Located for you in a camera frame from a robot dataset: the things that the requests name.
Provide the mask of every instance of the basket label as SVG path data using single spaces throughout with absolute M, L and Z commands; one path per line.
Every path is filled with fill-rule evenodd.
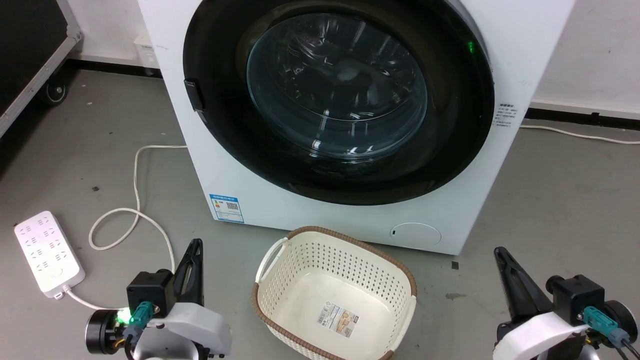
M 340 307 L 332 302 L 325 302 L 316 322 L 323 327 L 350 338 L 359 319 L 360 317 L 352 311 Z

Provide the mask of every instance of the green indicator light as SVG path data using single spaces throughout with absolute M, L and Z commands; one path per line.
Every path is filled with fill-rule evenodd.
M 118 318 L 119 323 L 129 323 L 131 321 L 131 311 L 128 307 L 118 310 Z

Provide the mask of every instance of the white washing machine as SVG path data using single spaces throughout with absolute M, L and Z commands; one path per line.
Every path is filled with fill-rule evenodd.
M 459 254 L 574 0 L 139 0 L 213 217 Z

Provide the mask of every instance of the black cable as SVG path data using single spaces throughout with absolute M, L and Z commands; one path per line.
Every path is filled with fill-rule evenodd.
M 631 345 L 631 343 L 629 343 L 627 340 L 622 340 L 622 345 L 625 345 L 627 349 L 631 351 L 631 354 L 633 354 L 636 357 L 636 359 L 640 360 L 640 353 L 638 352 L 638 350 L 636 350 L 636 348 L 634 348 Z
M 622 360 L 629 360 L 629 358 L 627 357 L 627 355 L 625 354 L 624 351 L 622 351 L 621 348 L 616 348 L 616 351 L 620 354 L 620 357 L 622 357 Z
M 124 354 L 127 356 L 127 360 L 134 360 L 133 355 L 131 355 L 131 340 L 133 340 L 133 335 L 129 334 L 124 341 Z

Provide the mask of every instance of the door glass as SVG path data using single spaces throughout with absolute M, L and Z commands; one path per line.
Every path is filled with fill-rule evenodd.
M 278 23 L 256 42 L 246 73 L 269 126 L 313 157 L 391 154 L 426 113 L 424 75 L 409 50 L 354 17 L 315 13 Z

